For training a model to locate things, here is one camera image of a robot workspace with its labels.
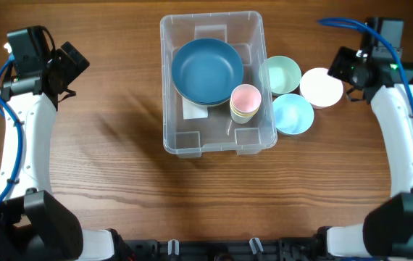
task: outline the light blue plate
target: light blue plate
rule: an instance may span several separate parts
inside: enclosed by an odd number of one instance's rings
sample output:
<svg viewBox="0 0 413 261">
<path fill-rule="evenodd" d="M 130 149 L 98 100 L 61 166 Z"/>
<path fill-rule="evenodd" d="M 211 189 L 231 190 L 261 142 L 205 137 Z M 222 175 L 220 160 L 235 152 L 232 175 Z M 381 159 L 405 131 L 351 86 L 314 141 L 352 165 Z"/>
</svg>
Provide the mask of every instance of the light blue plate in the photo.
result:
<svg viewBox="0 0 413 261">
<path fill-rule="evenodd" d="M 311 127 L 314 110 L 311 104 L 297 94 L 284 94 L 272 103 L 276 128 L 285 135 L 301 134 Z"/>
<path fill-rule="evenodd" d="M 179 93 L 197 104 L 226 102 L 242 84 L 243 65 L 229 44 L 202 38 L 184 45 L 172 61 L 172 80 Z"/>
</svg>

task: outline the pink cup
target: pink cup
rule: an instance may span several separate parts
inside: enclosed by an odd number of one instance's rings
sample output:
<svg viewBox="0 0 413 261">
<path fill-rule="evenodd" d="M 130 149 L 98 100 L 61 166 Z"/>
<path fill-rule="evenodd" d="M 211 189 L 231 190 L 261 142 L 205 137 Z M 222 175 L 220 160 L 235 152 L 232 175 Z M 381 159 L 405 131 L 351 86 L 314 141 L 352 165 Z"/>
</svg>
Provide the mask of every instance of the pink cup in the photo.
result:
<svg viewBox="0 0 413 261">
<path fill-rule="evenodd" d="M 230 95 L 230 103 L 238 112 L 249 114 L 258 110 L 262 95 L 255 86 L 241 84 Z"/>
</svg>

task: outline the wooden table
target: wooden table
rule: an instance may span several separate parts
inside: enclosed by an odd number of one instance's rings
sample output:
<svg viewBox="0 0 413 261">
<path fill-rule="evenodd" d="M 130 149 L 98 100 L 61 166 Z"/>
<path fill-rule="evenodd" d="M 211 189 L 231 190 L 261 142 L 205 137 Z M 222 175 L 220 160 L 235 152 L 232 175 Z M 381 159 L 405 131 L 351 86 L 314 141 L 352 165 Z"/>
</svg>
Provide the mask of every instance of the wooden table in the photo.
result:
<svg viewBox="0 0 413 261">
<path fill-rule="evenodd" d="M 256 10 L 268 56 L 290 56 L 305 72 L 330 66 L 339 46 L 359 46 L 358 33 L 321 27 L 315 22 L 321 17 L 403 17 L 403 58 L 413 61 L 413 1 L 19 2 L 0 5 L 0 67 L 6 32 L 37 24 L 91 62 L 70 86 L 78 96 L 59 106 L 50 157 L 54 195 L 84 228 L 160 241 L 311 236 L 323 225 L 360 223 L 389 197 L 377 120 L 370 106 L 345 99 L 317 110 L 306 133 L 279 135 L 257 156 L 168 154 L 159 21 Z M 3 142 L 0 117 L 0 164 Z"/>
</svg>

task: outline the wood grain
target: wood grain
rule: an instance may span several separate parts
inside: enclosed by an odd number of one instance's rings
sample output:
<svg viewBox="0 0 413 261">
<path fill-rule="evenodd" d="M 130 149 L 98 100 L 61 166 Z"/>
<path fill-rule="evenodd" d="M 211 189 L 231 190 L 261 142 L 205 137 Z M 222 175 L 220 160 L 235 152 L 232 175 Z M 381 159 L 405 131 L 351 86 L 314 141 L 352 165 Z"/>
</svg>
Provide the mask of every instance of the wood grain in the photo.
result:
<svg viewBox="0 0 413 261">
<path fill-rule="evenodd" d="M 290 56 L 305 72 L 328 67 L 339 46 L 359 45 L 359 34 L 322 28 L 315 22 L 321 17 L 403 17 L 403 58 L 413 61 L 413 1 L 76 2 L 0 4 L 0 67 L 6 32 L 37 24 L 91 62 L 70 86 L 78 96 L 60 104 L 50 159 L 54 194 L 83 227 L 115 228 L 125 239 L 310 236 L 323 225 L 360 223 L 388 198 L 377 120 L 368 105 L 345 99 L 317 110 L 306 133 L 279 135 L 256 156 L 168 154 L 159 21 L 256 10 L 268 56 Z M 0 164 L 3 140 L 0 118 Z"/>
</svg>

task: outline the plastic bin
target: plastic bin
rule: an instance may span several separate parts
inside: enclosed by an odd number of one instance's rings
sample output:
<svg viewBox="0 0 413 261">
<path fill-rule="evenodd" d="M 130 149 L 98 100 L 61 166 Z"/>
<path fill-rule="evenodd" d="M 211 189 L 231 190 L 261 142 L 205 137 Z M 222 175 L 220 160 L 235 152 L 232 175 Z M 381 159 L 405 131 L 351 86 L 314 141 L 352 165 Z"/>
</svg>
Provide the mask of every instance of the plastic bin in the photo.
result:
<svg viewBox="0 0 413 261">
<path fill-rule="evenodd" d="M 260 81 L 259 66 L 266 60 L 262 17 L 258 12 L 167 15 L 160 22 L 163 74 L 163 144 L 182 158 L 203 152 L 236 150 L 256 154 L 276 143 L 269 76 Z M 171 77 L 172 58 L 184 44 L 197 38 L 217 38 L 241 56 L 243 83 L 256 86 L 262 105 L 255 116 L 240 125 L 230 117 L 229 102 L 208 107 L 208 117 L 184 120 L 183 100 Z"/>
</svg>

